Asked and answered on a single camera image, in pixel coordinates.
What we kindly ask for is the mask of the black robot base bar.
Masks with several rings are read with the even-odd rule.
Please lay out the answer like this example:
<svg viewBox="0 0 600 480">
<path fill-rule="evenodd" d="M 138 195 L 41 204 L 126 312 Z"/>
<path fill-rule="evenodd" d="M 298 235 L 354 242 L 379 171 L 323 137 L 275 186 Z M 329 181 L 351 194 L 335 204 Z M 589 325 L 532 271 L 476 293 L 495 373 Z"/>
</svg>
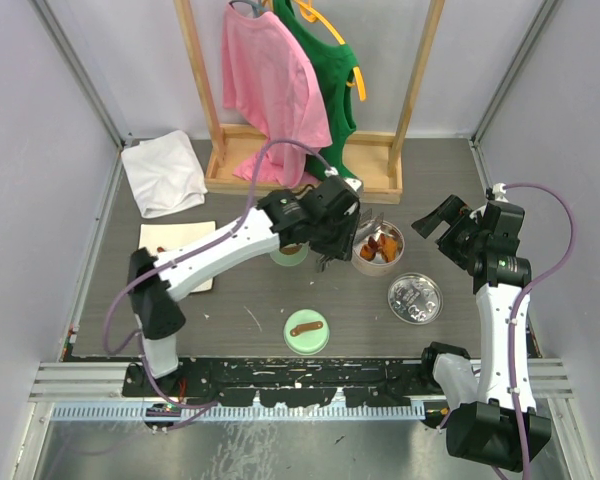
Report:
<svg viewBox="0 0 600 480">
<path fill-rule="evenodd" d="M 338 393 L 348 408 L 409 406 L 442 393 L 419 360 L 402 358 L 183 358 L 156 383 L 188 405 L 228 407 L 324 407 Z"/>
</svg>

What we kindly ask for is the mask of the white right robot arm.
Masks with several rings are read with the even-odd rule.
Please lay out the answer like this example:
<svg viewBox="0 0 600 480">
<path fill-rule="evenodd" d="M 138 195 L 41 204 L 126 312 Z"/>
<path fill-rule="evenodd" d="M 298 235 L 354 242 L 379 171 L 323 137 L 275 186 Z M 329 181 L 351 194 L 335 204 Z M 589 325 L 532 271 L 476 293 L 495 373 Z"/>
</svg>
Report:
<svg viewBox="0 0 600 480">
<path fill-rule="evenodd" d="M 530 262 L 518 256 L 525 212 L 490 199 L 480 213 L 451 195 L 415 221 L 423 238 L 441 224 L 439 251 L 473 280 L 481 328 L 480 370 L 465 349 L 432 343 L 422 354 L 424 390 L 444 393 L 449 414 L 441 423 L 450 455 L 500 471 L 530 474 L 530 462 L 548 443 L 552 425 L 537 413 L 526 340 Z"/>
</svg>

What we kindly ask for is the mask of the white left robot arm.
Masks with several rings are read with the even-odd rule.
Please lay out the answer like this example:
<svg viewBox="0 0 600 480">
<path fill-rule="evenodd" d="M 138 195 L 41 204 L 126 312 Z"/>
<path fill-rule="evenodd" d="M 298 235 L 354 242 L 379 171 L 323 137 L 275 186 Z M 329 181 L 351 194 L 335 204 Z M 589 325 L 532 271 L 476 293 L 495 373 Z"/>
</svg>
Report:
<svg viewBox="0 0 600 480">
<path fill-rule="evenodd" d="M 184 247 L 134 252 L 129 297 L 141 329 L 145 385 L 158 396 L 180 384 L 176 334 L 186 318 L 178 303 L 200 284 L 256 256 L 307 245 L 327 259 L 348 261 L 360 219 L 363 184 L 331 176 L 302 194 L 275 190 L 237 220 Z"/>
</svg>

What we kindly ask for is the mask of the white square plate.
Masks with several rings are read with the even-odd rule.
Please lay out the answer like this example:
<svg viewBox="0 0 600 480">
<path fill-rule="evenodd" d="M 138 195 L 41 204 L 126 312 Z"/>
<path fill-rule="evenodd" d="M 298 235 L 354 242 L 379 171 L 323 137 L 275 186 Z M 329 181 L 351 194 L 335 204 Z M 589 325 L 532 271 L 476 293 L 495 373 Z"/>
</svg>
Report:
<svg viewBox="0 0 600 480">
<path fill-rule="evenodd" d="M 182 224 L 141 224 L 138 248 L 146 248 L 150 255 L 159 253 L 156 247 L 162 246 L 165 252 L 180 249 L 203 238 L 216 230 L 215 221 Z"/>
</svg>

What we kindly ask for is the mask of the white cloth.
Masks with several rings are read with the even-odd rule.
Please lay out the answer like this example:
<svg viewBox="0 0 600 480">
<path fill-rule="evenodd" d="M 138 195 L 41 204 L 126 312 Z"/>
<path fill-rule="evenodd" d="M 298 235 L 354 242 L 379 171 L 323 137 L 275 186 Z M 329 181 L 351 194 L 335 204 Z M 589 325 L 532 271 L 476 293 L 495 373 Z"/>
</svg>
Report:
<svg viewBox="0 0 600 480">
<path fill-rule="evenodd" d="M 121 160 L 142 218 L 172 215 L 205 203 L 205 175 L 184 131 L 125 148 Z"/>
</svg>

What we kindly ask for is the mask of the mint green tin canister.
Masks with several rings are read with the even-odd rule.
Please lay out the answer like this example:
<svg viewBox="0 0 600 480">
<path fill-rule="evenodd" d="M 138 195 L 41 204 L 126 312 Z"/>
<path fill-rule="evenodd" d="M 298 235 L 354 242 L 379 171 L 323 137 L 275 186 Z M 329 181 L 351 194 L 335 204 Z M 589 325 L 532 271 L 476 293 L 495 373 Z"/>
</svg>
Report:
<svg viewBox="0 0 600 480">
<path fill-rule="evenodd" d="M 270 253 L 271 259 L 283 267 L 295 267 L 307 257 L 309 248 L 306 244 L 296 244 L 283 247 Z"/>
</svg>

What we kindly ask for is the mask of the metal serving tongs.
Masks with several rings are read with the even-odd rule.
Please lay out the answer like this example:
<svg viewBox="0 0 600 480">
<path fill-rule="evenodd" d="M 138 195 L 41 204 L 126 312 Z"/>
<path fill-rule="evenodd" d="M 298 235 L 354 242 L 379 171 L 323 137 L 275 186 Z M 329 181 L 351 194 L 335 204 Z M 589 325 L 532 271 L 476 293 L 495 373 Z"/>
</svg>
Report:
<svg viewBox="0 0 600 480">
<path fill-rule="evenodd" d="M 384 213 L 380 212 L 377 215 L 372 215 L 372 210 L 369 209 L 360 214 L 359 224 L 357 230 L 355 232 L 354 237 L 352 238 L 351 248 L 349 249 L 349 254 L 344 262 L 350 262 L 353 257 L 353 247 L 360 243 L 364 238 L 371 235 L 375 232 L 384 221 Z M 320 256 L 315 263 L 315 271 L 317 273 L 324 272 L 330 264 L 335 260 L 335 257 L 322 255 Z"/>
</svg>

